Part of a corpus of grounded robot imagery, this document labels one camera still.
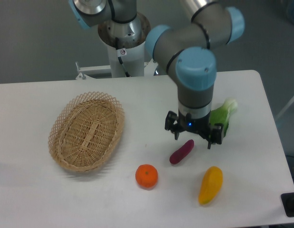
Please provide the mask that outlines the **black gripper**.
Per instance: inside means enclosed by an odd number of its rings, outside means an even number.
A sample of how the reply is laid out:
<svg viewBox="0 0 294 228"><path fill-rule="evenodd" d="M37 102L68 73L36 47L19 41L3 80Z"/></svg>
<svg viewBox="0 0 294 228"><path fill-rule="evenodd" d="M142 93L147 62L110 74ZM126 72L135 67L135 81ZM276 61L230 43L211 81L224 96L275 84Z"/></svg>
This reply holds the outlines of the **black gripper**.
<svg viewBox="0 0 294 228"><path fill-rule="evenodd" d="M174 135L175 140L178 140L181 132L187 131L199 134L200 136L205 136L205 139L208 142L208 149L211 149L211 146L214 144L222 144L223 124L209 124L210 113L199 119L192 119L181 113L178 114L179 116L176 113L169 111L165 119L165 130L170 131Z"/></svg>

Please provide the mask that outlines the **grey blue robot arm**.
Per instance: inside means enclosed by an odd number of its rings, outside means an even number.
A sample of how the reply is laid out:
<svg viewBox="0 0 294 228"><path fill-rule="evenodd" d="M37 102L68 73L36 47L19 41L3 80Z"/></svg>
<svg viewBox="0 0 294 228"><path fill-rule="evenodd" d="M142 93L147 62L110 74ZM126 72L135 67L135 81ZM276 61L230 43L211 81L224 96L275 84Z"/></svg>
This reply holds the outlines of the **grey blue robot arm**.
<svg viewBox="0 0 294 228"><path fill-rule="evenodd" d="M245 19L237 8L224 8L216 0L181 3L190 24L179 30L151 28L134 0L71 0L69 6L82 28L98 27L113 77L142 76L148 53L175 82L178 113L168 112L166 130L175 137L187 131L209 145L221 144L224 124L209 120L217 73L212 49L240 38Z"/></svg>

